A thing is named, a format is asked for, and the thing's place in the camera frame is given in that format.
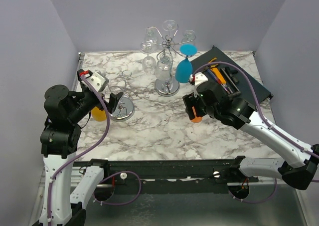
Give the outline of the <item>orange plastic goblet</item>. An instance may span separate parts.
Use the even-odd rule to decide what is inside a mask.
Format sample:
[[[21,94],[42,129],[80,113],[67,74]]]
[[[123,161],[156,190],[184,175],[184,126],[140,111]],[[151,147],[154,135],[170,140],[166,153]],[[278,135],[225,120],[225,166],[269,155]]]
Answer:
[[[193,123],[201,122],[202,121],[202,117],[201,116],[197,116],[196,109],[195,109],[194,106],[192,107],[192,111],[193,111],[193,114],[194,114],[194,118],[191,119],[191,122],[193,122]]]

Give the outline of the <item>yellow plastic goblet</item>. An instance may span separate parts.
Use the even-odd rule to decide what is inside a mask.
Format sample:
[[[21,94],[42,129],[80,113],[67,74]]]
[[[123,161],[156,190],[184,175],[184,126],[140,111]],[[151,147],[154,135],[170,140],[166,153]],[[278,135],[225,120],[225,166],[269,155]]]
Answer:
[[[107,119],[105,111],[100,110],[98,107],[94,107],[91,110],[91,116],[97,122],[103,122],[103,121],[106,121]]]

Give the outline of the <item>blue plastic goblet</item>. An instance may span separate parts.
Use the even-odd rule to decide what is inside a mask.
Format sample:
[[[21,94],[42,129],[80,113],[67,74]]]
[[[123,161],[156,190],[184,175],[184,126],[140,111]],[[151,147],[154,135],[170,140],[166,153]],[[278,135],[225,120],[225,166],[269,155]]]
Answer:
[[[179,83],[187,83],[193,71],[192,64],[188,58],[197,53],[197,48],[192,44],[183,44],[180,47],[180,53],[184,56],[184,60],[177,65],[175,79]]]

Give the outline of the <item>tall chrome glass rack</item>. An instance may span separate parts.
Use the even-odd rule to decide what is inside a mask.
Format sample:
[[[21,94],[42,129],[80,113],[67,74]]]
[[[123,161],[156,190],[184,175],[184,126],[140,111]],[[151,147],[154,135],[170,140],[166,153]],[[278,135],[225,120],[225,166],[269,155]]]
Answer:
[[[175,20],[166,20],[162,24],[163,35],[155,26],[149,26],[145,31],[144,41],[140,44],[141,53],[145,54],[142,66],[145,70],[154,71],[155,90],[165,97],[173,96],[179,91],[179,84],[186,83],[192,74],[189,58],[197,54],[194,45],[196,36],[194,31],[187,30],[183,34],[181,42],[174,42],[179,30]],[[180,62],[180,69],[177,71],[177,78],[172,75],[174,57],[180,55],[183,60]]]

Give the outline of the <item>clear wine glass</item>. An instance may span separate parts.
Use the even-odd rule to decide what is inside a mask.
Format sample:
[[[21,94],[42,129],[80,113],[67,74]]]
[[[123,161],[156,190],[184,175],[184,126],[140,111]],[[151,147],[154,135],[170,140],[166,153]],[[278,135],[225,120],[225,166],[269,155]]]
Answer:
[[[172,55],[169,53],[161,53],[155,68],[155,76],[160,81],[170,78],[172,69]]]
[[[193,30],[186,30],[183,33],[183,39],[181,40],[182,44],[191,44],[195,45],[196,35]]]
[[[145,41],[155,44],[158,42],[157,31],[152,27],[147,27],[145,30]]]
[[[140,51],[145,55],[142,60],[144,72],[149,75],[154,75],[156,61],[151,54],[155,52],[155,45],[149,41],[143,41],[140,45]]]

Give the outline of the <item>clear wine glass front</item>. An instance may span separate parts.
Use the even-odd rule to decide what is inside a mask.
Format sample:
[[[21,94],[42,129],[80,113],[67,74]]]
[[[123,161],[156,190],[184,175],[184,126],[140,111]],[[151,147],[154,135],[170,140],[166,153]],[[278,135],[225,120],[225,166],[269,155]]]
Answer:
[[[142,60],[144,72],[149,75],[154,75],[156,61],[151,54],[155,52],[155,45],[149,41],[143,41],[140,45],[140,51],[145,55]]]

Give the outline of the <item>tall clear flute glass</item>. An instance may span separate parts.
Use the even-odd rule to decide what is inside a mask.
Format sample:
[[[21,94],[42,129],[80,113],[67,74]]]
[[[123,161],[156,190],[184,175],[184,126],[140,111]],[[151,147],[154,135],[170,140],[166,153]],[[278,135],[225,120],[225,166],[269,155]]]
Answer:
[[[175,37],[175,35],[178,32],[178,28],[179,28],[177,22],[175,20],[171,20],[171,19],[165,20],[162,23],[162,27],[163,27],[164,31],[168,32],[168,35],[171,38]]]

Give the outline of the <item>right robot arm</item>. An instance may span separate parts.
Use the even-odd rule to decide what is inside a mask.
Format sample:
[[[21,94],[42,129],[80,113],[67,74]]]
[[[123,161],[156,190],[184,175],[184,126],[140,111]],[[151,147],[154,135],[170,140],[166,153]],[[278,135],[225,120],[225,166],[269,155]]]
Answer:
[[[272,123],[253,104],[243,98],[231,99],[221,86],[203,82],[183,96],[190,120],[208,115],[226,126],[243,131],[275,151],[270,159],[237,157],[229,170],[230,178],[240,182],[246,177],[281,179],[289,186],[306,190],[319,164],[319,147],[305,143]]]

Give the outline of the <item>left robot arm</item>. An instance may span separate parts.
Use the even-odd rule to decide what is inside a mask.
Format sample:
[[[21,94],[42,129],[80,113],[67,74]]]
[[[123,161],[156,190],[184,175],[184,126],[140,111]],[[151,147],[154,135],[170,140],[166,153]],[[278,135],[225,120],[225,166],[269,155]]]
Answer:
[[[67,86],[54,85],[47,89],[44,109],[47,118],[40,136],[41,153],[45,167],[43,206],[36,226],[82,226],[86,219],[87,204],[97,185],[106,183],[111,176],[108,160],[92,159],[85,175],[71,190],[73,163],[81,135],[79,122],[97,107],[109,115],[113,113],[123,93],[111,93],[103,99],[109,84],[100,72],[77,71],[80,92]]]

